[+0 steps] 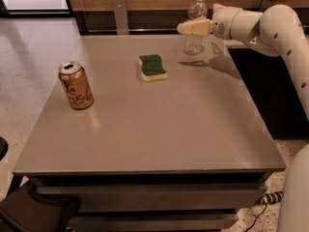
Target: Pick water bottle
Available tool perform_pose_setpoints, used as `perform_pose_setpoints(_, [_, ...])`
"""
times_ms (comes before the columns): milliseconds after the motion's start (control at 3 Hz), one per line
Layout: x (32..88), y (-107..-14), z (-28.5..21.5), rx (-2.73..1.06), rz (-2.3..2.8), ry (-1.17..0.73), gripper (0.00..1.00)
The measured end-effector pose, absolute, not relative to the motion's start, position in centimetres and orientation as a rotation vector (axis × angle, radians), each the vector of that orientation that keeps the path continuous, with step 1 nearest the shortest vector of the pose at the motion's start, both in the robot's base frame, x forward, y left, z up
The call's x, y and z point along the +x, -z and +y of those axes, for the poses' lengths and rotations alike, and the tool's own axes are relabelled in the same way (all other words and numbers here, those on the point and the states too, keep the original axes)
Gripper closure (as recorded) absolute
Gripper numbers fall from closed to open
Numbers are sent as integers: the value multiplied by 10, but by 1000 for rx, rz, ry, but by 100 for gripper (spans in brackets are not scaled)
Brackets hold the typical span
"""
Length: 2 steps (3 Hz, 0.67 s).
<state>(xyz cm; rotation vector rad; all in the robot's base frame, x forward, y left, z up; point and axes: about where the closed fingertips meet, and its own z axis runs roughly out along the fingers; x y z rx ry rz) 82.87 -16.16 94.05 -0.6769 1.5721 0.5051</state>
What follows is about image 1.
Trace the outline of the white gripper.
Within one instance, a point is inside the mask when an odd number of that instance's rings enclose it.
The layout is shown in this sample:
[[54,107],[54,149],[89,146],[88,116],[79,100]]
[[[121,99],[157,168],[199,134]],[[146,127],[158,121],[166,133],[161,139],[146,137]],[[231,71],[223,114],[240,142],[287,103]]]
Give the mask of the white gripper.
[[180,23],[177,31],[183,35],[203,36],[212,32],[213,25],[213,33],[217,38],[230,40],[232,22],[240,11],[241,8],[214,4],[212,22],[207,18],[189,20],[186,23]]

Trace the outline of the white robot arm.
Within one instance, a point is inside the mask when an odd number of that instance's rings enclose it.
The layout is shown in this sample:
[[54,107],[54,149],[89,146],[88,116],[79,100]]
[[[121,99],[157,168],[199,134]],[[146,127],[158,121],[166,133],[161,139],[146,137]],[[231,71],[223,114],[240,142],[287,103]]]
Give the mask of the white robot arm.
[[[177,26],[187,36],[215,35],[235,40],[267,57],[282,59],[302,110],[309,121],[309,43],[295,10],[274,5],[263,12],[213,6],[211,19],[198,17]],[[308,232],[309,142],[291,161],[283,187],[277,232]]]

